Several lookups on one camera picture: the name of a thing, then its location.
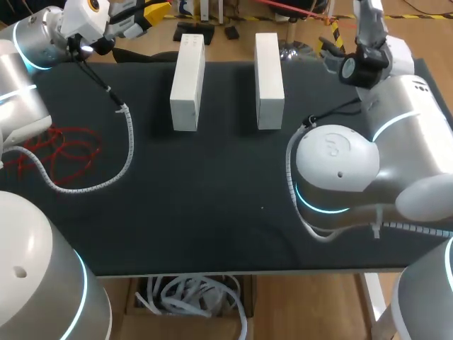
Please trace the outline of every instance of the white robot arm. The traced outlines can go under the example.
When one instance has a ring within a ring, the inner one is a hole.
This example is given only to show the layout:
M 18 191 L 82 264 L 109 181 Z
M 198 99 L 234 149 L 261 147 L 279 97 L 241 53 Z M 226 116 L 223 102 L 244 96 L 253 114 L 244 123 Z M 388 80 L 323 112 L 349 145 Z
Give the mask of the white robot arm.
M 110 52 L 115 37 L 135 38 L 159 23 L 170 10 L 168 2 L 133 0 L 68 0 L 64 9 L 51 6 L 3 29 L 30 73 L 71 60 L 70 49 L 86 59 L 91 52 Z
M 453 216 L 453 133 L 426 81 L 414 75 L 408 46 L 387 35 L 381 2 L 355 0 L 354 9 L 357 51 L 339 77 L 357 87 L 370 135 L 339 125 L 300 130 L 295 176 L 287 157 L 293 203 L 320 241 L 368 225 L 377 237 L 382 226 L 452 237 L 418 225 Z
M 147 5 L 129 8 L 126 13 L 116 10 L 116 20 L 122 25 L 114 32 L 114 24 L 108 23 L 112 12 L 107 0 L 68 0 L 64 10 L 45 8 L 0 32 L 0 153 L 52 124 L 30 73 L 69 61 L 73 52 L 84 58 L 85 53 L 89 55 L 100 47 L 100 41 L 108 42 L 130 28 L 139 32 L 134 28 L 136 21 L 143 28 L 141 33 L 146 32 L 170 6 Z M 127 36 L 133 37 L 133 32 L 130 30 Z M 97 186 L 61 188 L 62 192 L 96 190 L 126 172 L 133 154 L 133 131 L 127 106 L 122 104 L 121 109 L 130 133 L 130 150 L 121 172 Z M 0 339 L 110 338 L 112 313 L 107 294 L 37 207 L 20 196 L 0 191 L 0 235 Z
M 115 37 L 134 38 L 159 23 L 168 2 L 68 0 L 64 9 L 47 7 L 0 31 L 0 151 L 39 135 L 52 119 L 29 74 L 72 57 L 103 54 Z

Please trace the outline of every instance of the tangled red wire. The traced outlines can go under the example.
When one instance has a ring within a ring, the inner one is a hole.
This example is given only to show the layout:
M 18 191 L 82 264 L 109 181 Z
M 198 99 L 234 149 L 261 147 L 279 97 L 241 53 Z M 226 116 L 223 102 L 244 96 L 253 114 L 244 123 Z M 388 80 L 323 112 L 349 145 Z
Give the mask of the tangled red wire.
M 89 142 L 84 142 L 81 140 L 72 140 L 72 141 L 66 141 L 66 137 L 64 136 L 64 132 L 70 132 L 70 133 L 85 133 L 88 134 L 96 140 L 96 146 L 93 147 L 91 143 Z M 50 162 L 50 179 L 56 184 L 56 185 L 62 185 L 65 183 L 68 183 L 75 178 L 83 175 L 93 164 L 93 160 L 95 156 L 101 152 L 101 139 L 100 137 L 92 130 L 89 130 L 84 127 L 55 127 L 52 125 L 46 132 L 44 132 L 47 135 L 47 140 L 42 140 L 42 135 L 37 137 L 36 143 L 33 144 L 33 139 L 27 140 L 23 147 L 26 149 L 30 150 L 34 154 L 37 153 L 38 150 L 44 148 L 44 147 L 51 147 L 53 148 L 53 152 L 51 154 L 48 154 L 47 156 L 40 158 L 40 161 L 42 164 L 45 164 L 47 162 Z M 65 151 L 66 148 L 68 147 L 82 147 L 82 149 L 88 150 L 88 153 L 85 155 L 75 155 L 75 154 L 70 154 Z M 78 170 L 77 172 L 65 176 L 63 178 L 56 179 L 55 178 L 55 167 L 56 167 L 56 160 L 57 157 L 61 156 L 64 157 L 65 159 L 70 159 L 76 162 L 84 162 L 85 165 L 82 169 Z M 22 154 L 19 156 L 19 158 L 8 161 L 4 164 L 4 167 L 8 166 L 13 166 L 17 165 L 17 171 L 18 171 L 18 177 L 20 178 L 23 175 L 24 170 L 26 169 L 32 169 L 35 168 L 36 165 L 34 163 L 28 163 L 28 158 L 26 155 Z

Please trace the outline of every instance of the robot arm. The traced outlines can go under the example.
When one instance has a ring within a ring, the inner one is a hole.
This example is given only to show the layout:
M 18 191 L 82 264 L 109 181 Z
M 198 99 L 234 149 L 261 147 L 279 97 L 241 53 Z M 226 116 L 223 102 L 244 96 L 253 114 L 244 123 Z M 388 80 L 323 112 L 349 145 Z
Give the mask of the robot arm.
M 340 81 L 370 89 L 388 77 L 414 74 L 411 50 L 404 40 L 388 35 L 381 1 L 354 0 L 354 14 L 357 49 L 344 59 Z
M 52 124 L 29 74 L 69 61 L 71 49 L 87 58 L 93 50 L 112 47 L 117 36 L 144 34 L 171 7 L 137 1 L 68 0 L 64 10 L 47 7 L 0 31 L 0 151 Z
M 418 224 L 453 216 L 453 133 L 426 81 L 414 75 L 407 44 L 387 35 L 381 2 L 355 0 L 354 9 L 357 50 L 339 77 L 356 86 L 370 135 L 340 125 L 299 131 L 297 171 L 288 176 L 293 203 L 321 241 L 332 237 L 314 229 L 336 236 L 368 225 L 451 237 Z
M 3 29 L 0 39 L 13 42 L 30 73 L 68 62 L 69 48 L 80 51 L 84 59 L 94 50 L 105 54 L 113 48 L 115 37 L 144 34 L 171 8 L 167 2 L 151 0 L 140 6 L 138 1 L 123 5 L 108 0 L 68 0 L 64 9 L 47 7 Z M 121 21 L 111 23 L 115 18 Z

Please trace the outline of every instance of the wooden floor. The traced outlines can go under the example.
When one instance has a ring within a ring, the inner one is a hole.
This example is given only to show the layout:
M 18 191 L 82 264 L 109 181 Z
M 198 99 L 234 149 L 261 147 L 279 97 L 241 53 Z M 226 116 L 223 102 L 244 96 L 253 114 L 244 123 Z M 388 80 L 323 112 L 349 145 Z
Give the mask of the wooden floor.
M 337 0 L 336 14 L 351 14 L 352 0 Z M 453 11 L 448 0 L 412 0 L 420 9 L 430 13 Z M 387 14 L 417 13 L 400 0 L 383 0 Z M 270 15 L 267 7 L 241 1 L 241 15 Z M 355 49 L 355 30 L 346 26 L 354 21 L 340 22 L 340 33 L 348 52 Z M 390 34 L 403 38 L 415 57 L 427 62 L 449 109 L 453 111 L 453 21 L 427 19 L 393 19 L 387 21 Z M 176 21 L 164 21 L 147 35 L 136 40 L 120 40 L 118 47 L 146 55 L 178 50 L 172 41 Z M 257 32 L 277 32 L 285 37 L 285 24 L 241 22 L 236 27 L 239 40 L 227 40 L 223 28 L 217 27 L 212 44 L 207 47 L 208 61 L 253 59 L 254 35 Z M 300 22 L 296 39 L 316 46 L 318 36 L 331 39 L 330 29 L 319 21 Z M 95 61 L 112 62 L 108 55 Z M 380 276 L 388 299 L 396 274 Z M 105 280 L 115 310 L 116 340 L 142 339 L 199 339 L 230 340 L 239 333 L 235 319 L 199 319 L 173 317 L 122 317 L 127 279 Z M 250 339 L 256 340 L 350 340 L 366 339 L 367 328 L 353 275 L 321 274 L 311 276 L 260 276 L 256 315 L 249 321 Z

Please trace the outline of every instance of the black object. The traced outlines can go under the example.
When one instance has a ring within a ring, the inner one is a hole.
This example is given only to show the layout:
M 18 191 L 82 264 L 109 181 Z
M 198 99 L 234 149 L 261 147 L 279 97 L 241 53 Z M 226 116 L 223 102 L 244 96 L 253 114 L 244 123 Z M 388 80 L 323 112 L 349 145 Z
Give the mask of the black object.
M 319 40 L 323 43 L 322 50 L 329 51 L 334 57 L 344 58 L 345 53 L 340 50 L 340 48 L 336 47 L 333 42 L 325 37 L 319 37 Z
M 98 0 L 90 0 L 90 5 L 93 9 L 99 11 L 99 2 Z
M 141 55 L 139 53 L 122 50 L 121 48 L 113 49 L 113 58 L 117 63 L 122 62 L 176 62 L 178 60 L 178 51 L 161 52 L 156 55 Z
M 287 187 L 287 143 L 308 115 L 357 97 L 355 88 L 339 84 L 322 62 L 282 63 L 285 114 L 282 129 L 272 132 L 256 130 L 253 62 L 206 64 L 195 133 L 172 128 L 168 97 L 175 64 L 92 67 L 130 107 L 135 154 L 129 171 L 114 185 L 83 195 L 53 192 L 37 171 L 25 172 L 21 180 L 8 171 L 0 176 L 0 190 L 36 204 L 98 276 L 384 270 L 406 267 L 444 241 L 390 228 L 376 240 L 371 228 L 363 228 L 322 244 L 300 225 Z M 415 63 L 415 72 L 452 124 L 423 61 Z M 127 155 L 127 128 L 105 91 L 73 64 L 60 64 L 34 80 L 57 126 L 87 127 L 103 141 L 91 170 L 69 187 L 116 175 Z M 321 123 L 372 137 L 363 115 L 332 115 Z M 7 153 L 2 160 L 17 156 Z M 61 167 L 74 170 L 63 162 Z M 453 230 L 448 222 L 435 226 Z
M 236 26 L 226 27 L 225 34 L 228 40 L 239 39 L 239 33 Z
M 389 60 L 383 51 L 358 45 L 356 53 L 350 53 L 343 60 L 338 76 L 343 84 L 370 89 L 388 66 Z
M 106 39 L 105 37 L 102 37 L 98 41 L 94 42 L 91 44 L 91 47 L 98 53 L 99 55 L 106 55 L 108 54 L 111 50 L 113 50 L 114 46 L 116 43 L 116 39 Z
M 367 67 L 380 71 L 389 66 L 389 59 L 387 59 L 387 56 L 382 50 L 358 45 L 355 53 L 360 63 L 365 64 Z
M 298 9 L 304 9 L 308 11 L 313 4 L 313 0 L 275 0 L 279 4 L 284 4 L 292 7 L 296 7 Z M 327 8 L 328 0 L 316 0 L 315 7 L 313 8 L 314 13 L 323 13 Z M 299 18 L 305 19 L 307 17 L 306 14 L 291 11 L 285 8 L 270 6 L 270 9 L 281 16 L 288 16 L 290 18 Z
M 361 63 L 351 53 L 341 63 L 338 78 L 342 84 L 370 89 L 380 80 L 381 71 Z
M 183 34 L 203 34 L 205 45 L 210 45 L 214 36 L 214 25 L 210 23 L 178 23 L 173 41 L 181 41 Z

